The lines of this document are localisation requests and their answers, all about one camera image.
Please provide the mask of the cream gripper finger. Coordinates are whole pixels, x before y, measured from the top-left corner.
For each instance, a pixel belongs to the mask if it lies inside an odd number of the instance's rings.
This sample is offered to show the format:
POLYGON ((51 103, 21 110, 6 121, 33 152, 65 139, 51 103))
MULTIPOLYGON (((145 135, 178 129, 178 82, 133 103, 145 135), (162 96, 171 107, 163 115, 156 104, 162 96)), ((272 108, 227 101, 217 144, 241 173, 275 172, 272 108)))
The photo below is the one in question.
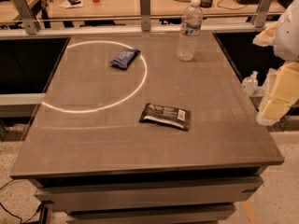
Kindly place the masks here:
POLYGON ((277 24, 277 22, 274 22, 256 35, 253 39, 253 44, 260 47, 272 46, 274 44, 274 32, 277 28, 277 24))
POLYGON ((259 106, 257 122, 272 126, 299 100, 299 62, 285 62, 276 71, 274 83, 259 106))

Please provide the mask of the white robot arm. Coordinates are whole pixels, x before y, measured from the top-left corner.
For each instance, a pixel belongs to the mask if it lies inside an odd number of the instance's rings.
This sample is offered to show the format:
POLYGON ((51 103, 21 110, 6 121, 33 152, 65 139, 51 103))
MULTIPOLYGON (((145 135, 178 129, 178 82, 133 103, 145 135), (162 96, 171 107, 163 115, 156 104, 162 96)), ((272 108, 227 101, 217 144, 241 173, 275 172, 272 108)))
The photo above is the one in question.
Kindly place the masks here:
POLYGON ((274 54, 284 61, 256 117, 259 124, 271 126, 299 100, 299 0, 293 0, 278 21, 256 35, 253 43, 272 46, 274 54))

